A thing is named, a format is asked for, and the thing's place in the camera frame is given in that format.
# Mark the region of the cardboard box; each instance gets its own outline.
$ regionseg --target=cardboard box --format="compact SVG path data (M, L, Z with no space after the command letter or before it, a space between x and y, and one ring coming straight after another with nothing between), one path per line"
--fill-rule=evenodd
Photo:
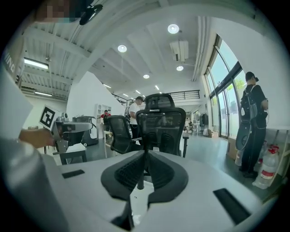
M237 149L236 149L236 139L234 138L228 138L227 155L233 160L236 159Z

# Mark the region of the ceiling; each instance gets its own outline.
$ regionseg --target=ceiling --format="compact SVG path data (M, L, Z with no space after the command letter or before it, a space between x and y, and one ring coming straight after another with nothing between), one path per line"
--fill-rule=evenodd
M94 73L103 84L110 86L110 92L126 99L159 91L199 88L195 88L192 80L195 80L197 66L201 64L197 63L197 56L203 52L200 44L204 45L203 34L208 27L206 18L181 14L177 10L172 10L170 14L155 12L174 5L177 2L174 0L96 2L103 4L104 9L85 26L80 26L78 22L35 23L26 29L24 56L49 64L49 70L25 65L24 91L32 88L67 99L72 82L86 71ZM170 24L177 24L180 31L170 34L167 31ZM178 40L188 41L188 59L183 64L183 71L176 70L182 63L174 61L169 45ZM127 47L125 53L117 50L120 44ZM150 75L150 78L144 79L144 74Z

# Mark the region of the white bottle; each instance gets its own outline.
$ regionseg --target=white bottle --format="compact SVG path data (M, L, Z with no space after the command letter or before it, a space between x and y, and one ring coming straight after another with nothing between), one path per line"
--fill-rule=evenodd
M278 149L278 146L272 146L263 157L263 163L259 174L256 180L252 183L254 186L261 189L269 187L279 165Z
M237 151L236 160L235 160L235 164L237 166L241 166L242 165L243 153L244 153L244 150L238 150Z

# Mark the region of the backpack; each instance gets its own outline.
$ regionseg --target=backpack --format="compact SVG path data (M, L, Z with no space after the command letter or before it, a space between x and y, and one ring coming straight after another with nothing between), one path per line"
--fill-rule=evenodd
M244 90L243 97L241 99L241 118L242 121L253 122L258 114L257 105L252 97L252 90L255 85L252 87L250 91Z

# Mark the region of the wall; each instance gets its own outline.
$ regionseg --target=wall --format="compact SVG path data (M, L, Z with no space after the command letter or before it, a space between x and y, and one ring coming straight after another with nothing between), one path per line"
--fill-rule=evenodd
M27 129L28 126L39 126L40 128L43 127L41 124L39 124L39 119L40 119L42 110L44 109L44 105L48 105L60 112L66 112L66 108L67 108L66 102L48 100L48 99L37 98L37 97L28 97L28 96L26 96L26 98L32 104L33 108L23 125L24 129Z
M124 115L125 108L91 72L86 72L79 83L73 83L69 96L67 114L69 119L77 115L95 116L95 105L111 106L112 115Z
M290 60L276 32L269 29L265 37L228 20L213 19L212 22L213 30L234 52L244 72L251 71L259 77L258 84L269 100L268 128L290 126Z

